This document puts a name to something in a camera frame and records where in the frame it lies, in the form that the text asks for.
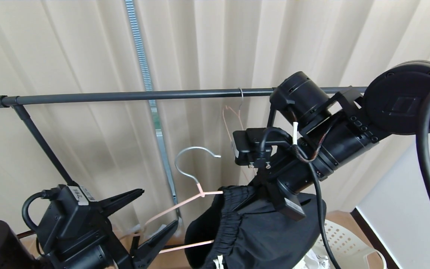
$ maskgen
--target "wooden floor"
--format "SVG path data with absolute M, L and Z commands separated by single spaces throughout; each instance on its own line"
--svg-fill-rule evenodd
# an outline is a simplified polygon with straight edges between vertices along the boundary
M 353 232 L 356 236 L 358 236 L 361 240 L 363 240 L 367 245 L 372 247 L 372 244 L 369 243 L 365 234 L 360 229 L 356 221 L 350 215 L 350 213 L 335 211 L 327 214 L 326 218 L 334 223 L 337 223 L 351 232 Z M 35 257 L 38 256 L 36 252 L 36 245 L 34 243 L 35 238 L 23 238 L 22 242 L 27 247 L 29 252 L 33 254 Z M 126 238 L 122 240 L 122 243 L 125 247 L 130 246 L 130 238 Z M 177 244 L 179 242 L 170 242 L 170 245 Z M 381 258 L 373 253 L 368 256 L 369 268 L 370 269 L 382 269 L 383 263 Z M 190 266 L 186 259 L 185 253 L 183 250 L 176 250 L 173 252 L 167 252 L 158 255 L 154 262 L 149 267 L 150 269 L 189 269 Z

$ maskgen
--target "hanger hook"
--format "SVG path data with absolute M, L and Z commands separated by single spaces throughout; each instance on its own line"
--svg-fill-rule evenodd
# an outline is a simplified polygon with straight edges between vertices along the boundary
M 242 102 L 240 103 L 240 106 L 239 106 L 239 111 L 240 111 L 242 109 L 242 105 L 243 105 L 243 90 L 240 87 L 239 87 L 239 90 L 240 90 L 240 93 L 242 94 Z
M 180 167 L 179 167 L 179 164 L 178 164 L 178 160 L 179 160 L 180 155 L 182 155 L 186 151 L 193 150 L 193 149 L 203 149 L 204 151 L 210 153 L 210 155 L 212 155 L 215 158 L 220 158 L 222 156 L 216 155 L 215 153 L 213 153 L 212 151 L 210 151 L 208 148 L 204 148 L 202 146 L 190 146 L 188 148 L 184 148 L 183 150 L 181 150 L 177 154 L 177 157 L 175 157 L 175 168 L 177 168 L 177 171 L 180 172 L 183 175 L 186 175 L 186 176 L 190 177 L 191 179 L 193 179 L 196 182 L 196 184 L 198 184 L 199 183 L 198 179 L 196 177 L 192 176 L 191 174 L 183 172 L 182 170 L 180 170 Z

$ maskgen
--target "pink hanger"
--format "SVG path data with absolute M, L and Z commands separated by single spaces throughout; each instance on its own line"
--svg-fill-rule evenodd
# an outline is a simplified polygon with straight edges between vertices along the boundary
M 165 211 L 162 211 L 159 214 L 157 214 L 157 215 L 153 216 L 152 218 L 150 218 L 141 227 L 141 233 L 142 234 L 144 233 L 145 227 L 147 227 L 148 223 L 156 220 L 157 218 L 160 218 L 161 216 L 165 215 L 166 213 L 169 213 L 172 210 L 175 210 L 175 209 L 177 209 L 177 208 L 185 205 L 186 203 L 189 203 L 189 202 L 197 199 L 198 197 L 205 197 L 206 195 L 223 194 L 223 191 L 203 191 L 202 186 L 200 185 L 200 182 L 198 182 L 198 179 L 196 177 L 194 177 L 193 175 L 188 174 L 188 173 L 183 172 L 182 170 L 180 170 L 179 165 L 178 165 L 178 159 L 179 159 L 180 155 L 182 153 L 186 152 L 186 151 L 193 150 L 193 149 L 203 149 L 206 152 L 210 153 L 213 157 L 216 157 L 216 158 L 220 158 L 221 157 L 220 155 L 216 155 L 212 151 L 208 150 L 207 148 L 203 148 L 201 146 L 190 146 L 189 148 L 185 148 L 185 149 L 181 150 L 181 152 L 178 153 L 177 157 L 175 157 L 175 168 L 177 168 L 178 172 L 180 172 L 181 174 L 186 175 L 186 176 L 190 177 L 191 179 L 193 179 L 195 181 L 195 183 L 197 184 L 197 188 L 198 188 L 199 192 L 195 196 L 192 196 L 191 198 L 186 199 L 185 201 L 182 201 L 182 202 L 180 202 L 180 203 L 172 206 L 171 208 L 169 208 L 169 209 L 167 209 Z M 213 243 L 213 242 L 214 242 L 213 240 L 210 240 L 210 241 L 205 241 L 205 242 L 200 242 L 200 243 L 195 243 L 195 244 L 190 244 L 190 245 L 183 245 L 183 246 L 180 246 L 180 247 L 174 247 L 174 248 L 164 249 L 164 250 L 162 250 L 159 253 L 165 253 L 165 252 L 179 250 L 179 249 L 184 249 L 184 248 L 188 248 L 188 247 L 196 247 L 198 245 L 207 245 L 207 244 L 210 244 L 210 243 Z

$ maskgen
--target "white laundry basket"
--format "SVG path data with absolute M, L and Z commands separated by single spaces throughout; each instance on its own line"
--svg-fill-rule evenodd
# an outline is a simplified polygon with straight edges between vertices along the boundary
M 326 237 L 328 237 L 331 251 L 342 269 L 369 269 L 367 256 L 373 252 L 379 254 L 379 257 L 383 260 L 384 269 L 386 269 L 384 256 L 379 251 L 366 245 L 350 230 L 328 220 L 324 223 L 324 229 L 326 230 Z M 327 256 L 321 235 L 316 240 L 313 251 L 317 255 Z

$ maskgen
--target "black pants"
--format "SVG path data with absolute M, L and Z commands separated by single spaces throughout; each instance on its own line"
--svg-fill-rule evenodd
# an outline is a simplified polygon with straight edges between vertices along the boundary
M 215 240 L 185 250 L 193 268 L 215 268 L 213 260 L 222 255 L 225 269 L 292 269 L 320 235 L 313 194 L 298 195 L 307 217 L 296 222 L 278 213 L 269 202 L 257 211 L 234 211 L 254 187 L 220 190 L 224 194 L 215 196 L 212 206 L 187 229 L 186 244 Z

